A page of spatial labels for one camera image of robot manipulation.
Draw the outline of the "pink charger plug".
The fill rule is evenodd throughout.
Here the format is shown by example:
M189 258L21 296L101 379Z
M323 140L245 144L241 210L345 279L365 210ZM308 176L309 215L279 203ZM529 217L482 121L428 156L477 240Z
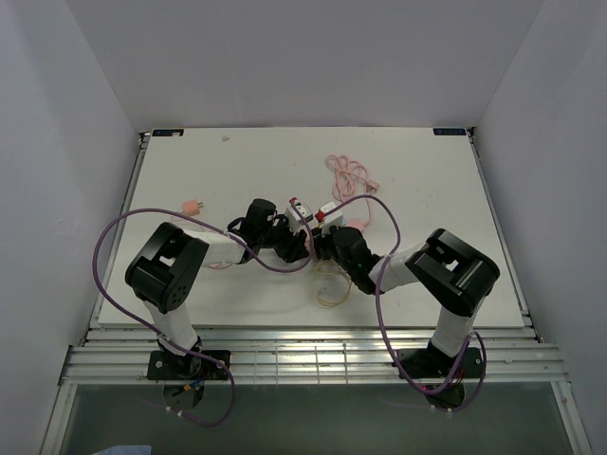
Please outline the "pink charger plug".
M187 216L195 217L201 213L204 204L195 199L184 202L181 205L181 212Z

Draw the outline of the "pink power strip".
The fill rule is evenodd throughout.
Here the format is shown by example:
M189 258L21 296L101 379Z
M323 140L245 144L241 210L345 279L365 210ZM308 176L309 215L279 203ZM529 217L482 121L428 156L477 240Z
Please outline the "pink power strip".
M334 233L336 251L352 248L360 245L363 238L364 224L361 220L345 222L342 227L337 228Z

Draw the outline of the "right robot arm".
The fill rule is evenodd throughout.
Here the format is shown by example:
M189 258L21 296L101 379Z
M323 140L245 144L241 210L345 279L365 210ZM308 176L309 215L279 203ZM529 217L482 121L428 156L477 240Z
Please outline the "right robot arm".
M367 295L421 283L441 305L428 346L430 368L450 376L462 366L460 350L501 275L488 256L444 228L435 230L422 246L390 257L372 252L354 227L332 227L327 234L315 229L314 244L318 258L336 262Z

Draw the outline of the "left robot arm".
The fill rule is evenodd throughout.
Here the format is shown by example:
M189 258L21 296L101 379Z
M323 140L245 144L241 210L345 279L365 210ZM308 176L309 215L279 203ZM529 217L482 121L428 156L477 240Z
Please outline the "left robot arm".
M309 257L306 246L312 211L294 200L285 212L256 198L245 216L225 231L195 232L164 222L128 265L125 282L148 309L160 331L160 348L170 353L169 368L180 378L195 376L201 367L196 334L185 306L198 272L210 265L245 264L262 249L272 249L285 263Z

